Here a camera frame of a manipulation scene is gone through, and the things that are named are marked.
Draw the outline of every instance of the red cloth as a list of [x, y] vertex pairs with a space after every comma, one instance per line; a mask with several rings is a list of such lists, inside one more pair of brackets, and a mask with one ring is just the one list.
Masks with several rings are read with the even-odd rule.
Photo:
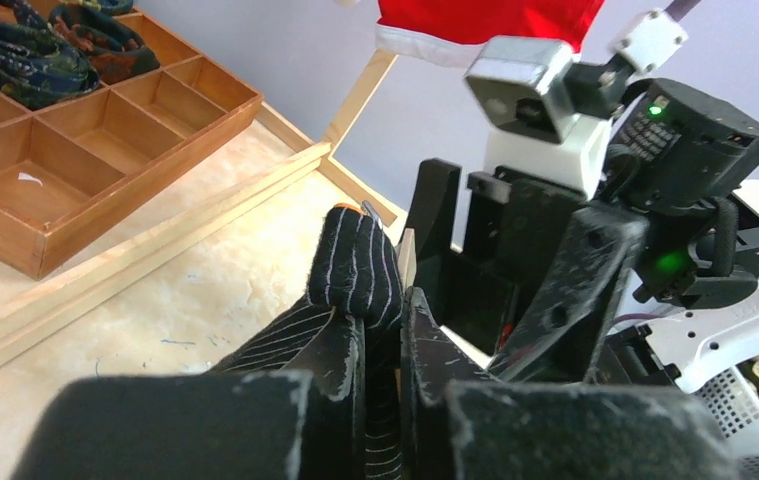
[[377, 46], [458, 67], [498, 35], [560, 39], [579, 52], [603, 1], [379, 0]]

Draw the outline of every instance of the folded scarf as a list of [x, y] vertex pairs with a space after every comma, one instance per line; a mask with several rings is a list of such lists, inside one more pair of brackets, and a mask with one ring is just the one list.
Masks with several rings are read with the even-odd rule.
[[49, 14], [49, 23], [88, 56], [99, 77], [109, 85], [161, 66], [140, 35], [99, 10], [62, 4]]
[[112, 17], [125, 15], [135, 6], [133, 0], [61, 0], [61, 3], [92, 8]]
[[17, 24], [0, 22], [0, 91], [31, 110], [88, 94], [99, 74], [26, 0], [0, 0]]

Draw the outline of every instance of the striped cloth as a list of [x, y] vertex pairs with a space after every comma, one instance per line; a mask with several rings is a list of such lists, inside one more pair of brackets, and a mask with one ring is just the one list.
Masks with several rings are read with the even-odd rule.
[[306, 294], [209, 373], [285, 367], [331, 321], [335, 309], [347, 321], [364, 322], [367, 478], [402, 478], [394, 375], [400, 362], [402, 281], [391, 240], [376, 219], [360, 210], [341, 205], [329, 212]]

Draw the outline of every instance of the perforated laundry basket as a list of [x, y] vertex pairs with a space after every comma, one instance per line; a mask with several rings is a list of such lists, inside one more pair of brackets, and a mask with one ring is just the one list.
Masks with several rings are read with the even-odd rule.
[[695, 395], [718, 421], [744, 478], [759, 480], [759, 397], [738, 368], [716, 376]]

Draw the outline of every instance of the wooden tray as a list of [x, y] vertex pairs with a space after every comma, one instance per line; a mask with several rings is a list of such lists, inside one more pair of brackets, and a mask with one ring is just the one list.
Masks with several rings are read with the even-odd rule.
[[[45, 15], [51, 0], [35, 2]], [[250, 126], [262, 95], [140, 12], [162, 68], [30, 112], [0, 93], [0, 260], [41, 279]], [[0, 7], [0, 20], [13, 21]]]

